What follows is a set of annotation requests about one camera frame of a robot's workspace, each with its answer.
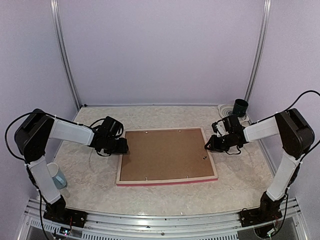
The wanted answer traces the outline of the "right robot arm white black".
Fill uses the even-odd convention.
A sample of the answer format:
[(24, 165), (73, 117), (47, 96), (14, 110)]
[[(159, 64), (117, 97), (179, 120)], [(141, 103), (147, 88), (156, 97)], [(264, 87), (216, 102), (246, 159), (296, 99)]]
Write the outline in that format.
[(235, 115), (226, 116), (212, 125), (213, 135), (204, 148), (228, 154), (232, 147), (240, 150), (245, 144), (277, 139), (280, 160), (273, 180), (260, 199), (256, 218), (266, 222), (282, 203), (303, 158), (314, 147), (315, 133), (296, 108), (286, 109), (249, 126), (243, 126)]

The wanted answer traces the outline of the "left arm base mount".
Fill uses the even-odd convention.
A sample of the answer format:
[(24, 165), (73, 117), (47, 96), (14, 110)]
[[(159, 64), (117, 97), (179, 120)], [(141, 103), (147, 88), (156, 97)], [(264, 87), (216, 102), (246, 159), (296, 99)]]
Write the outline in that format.
[(56, 223), (68, 225), (70, 227), (84, 228), (88, 213), (82, 210), (66, 207), (66, 201), (61, 195), (54, 203), (45, 201), (45, 212), (43, 217)]

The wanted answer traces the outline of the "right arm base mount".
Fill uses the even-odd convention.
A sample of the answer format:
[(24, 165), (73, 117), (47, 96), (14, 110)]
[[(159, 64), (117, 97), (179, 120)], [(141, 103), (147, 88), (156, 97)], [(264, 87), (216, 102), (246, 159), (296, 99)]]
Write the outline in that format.
[(238, 214), (242, 227), (254, 226), (282, 217), (280, 210), (281, 203), (285, 197), (273, 201), (265, 191), (260, 198), (260, 206), (257, 208), (246, 209), (243, 208)]

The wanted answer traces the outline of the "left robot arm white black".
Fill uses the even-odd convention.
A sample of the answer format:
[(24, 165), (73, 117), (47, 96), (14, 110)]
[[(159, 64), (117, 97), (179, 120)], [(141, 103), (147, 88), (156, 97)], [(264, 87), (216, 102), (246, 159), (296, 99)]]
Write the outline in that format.
[(66, 222), (70, 218), (70, 211), (58, 203), (61, 194), (49, 173), (45, 159), (48, 141), (58, 139), (90, 147), (107, 156), (122, 155), (129, 151), (128, 141), (122, 137), (124, 126), (107, 116), (102, 124), (90, 127), (51, 115), (38, 108), (26, 114), (25, 118), (14, 134), (14, 141), (40, 195), (48, 204), (53, 204), (50, 214), (57, 221)]

